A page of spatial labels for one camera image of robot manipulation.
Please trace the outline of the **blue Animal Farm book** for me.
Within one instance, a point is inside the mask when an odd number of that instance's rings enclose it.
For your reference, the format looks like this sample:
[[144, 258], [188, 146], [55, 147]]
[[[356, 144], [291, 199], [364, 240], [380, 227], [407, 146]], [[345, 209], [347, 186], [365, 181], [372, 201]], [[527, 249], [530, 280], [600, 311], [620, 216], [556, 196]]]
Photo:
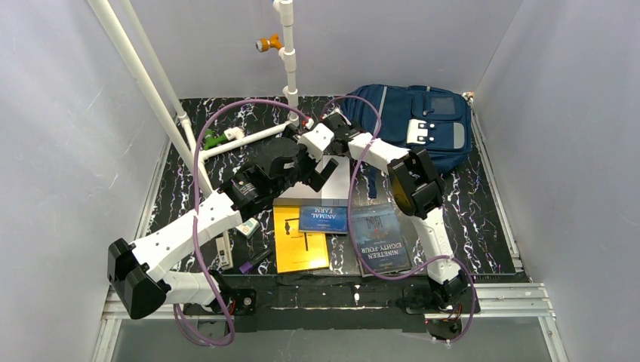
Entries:
[[347, 208], [301, 207], [299, 230], [301, 232], [345, 235], [348, 232]]

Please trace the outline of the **navy blue student backpack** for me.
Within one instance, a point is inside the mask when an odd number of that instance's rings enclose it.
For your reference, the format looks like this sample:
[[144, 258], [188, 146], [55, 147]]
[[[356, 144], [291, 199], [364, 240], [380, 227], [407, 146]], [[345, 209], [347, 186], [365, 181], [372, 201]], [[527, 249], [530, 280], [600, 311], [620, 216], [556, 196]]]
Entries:
[[450, 90], [370, 84], [354, 90], [340, 110], [369, 133], [376, 129], [374, 113], [380, 113], [378, 137], [402, 148], [425, 148], [440, 174], [462, 164], [472, 149], [471, 108]]

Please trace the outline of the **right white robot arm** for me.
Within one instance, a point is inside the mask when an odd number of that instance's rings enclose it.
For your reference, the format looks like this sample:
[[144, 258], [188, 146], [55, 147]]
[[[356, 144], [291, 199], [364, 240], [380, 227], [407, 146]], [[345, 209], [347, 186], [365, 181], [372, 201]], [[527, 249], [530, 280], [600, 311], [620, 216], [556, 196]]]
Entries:
[[322, 117], [320, 124], [332, 132], [331, 145], [338, 155], [388, 175], [395, 205], [411, 221], [426, 257], [425, 262], [404, 274], [382, 275], [358, 250], [362, 266], [385, 281], [400, 281], [425, 272], [430, 289], [426, 299], [431, 305], [445, 308], [459, 303], [473, 291], [473, 279], [469, 269], [455, 257], [448, 239], [442, 210], [445, 186], [427, 151], [393, 146], [358, 129], [339, 111]]

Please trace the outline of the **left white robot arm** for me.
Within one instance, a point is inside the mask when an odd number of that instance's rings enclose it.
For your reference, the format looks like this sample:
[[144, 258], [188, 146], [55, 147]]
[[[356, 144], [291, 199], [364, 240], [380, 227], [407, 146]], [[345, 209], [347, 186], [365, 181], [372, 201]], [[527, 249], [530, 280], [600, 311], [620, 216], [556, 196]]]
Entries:
[[157, 232], [108, 247], [107, 278], [130, 318], [137, 320], [169, 304], [226, 307], [229, 289], [204, 267], [202, 272], [173, 271], [174, 265], [229, 229], [272, 206], [296, 183], [320, 190], [337, 168], [331, 161], [322, 171], [317, 165], [333, 138], [319, 133], [277, 137], [257, 156], [206, 197], [196, 208]]

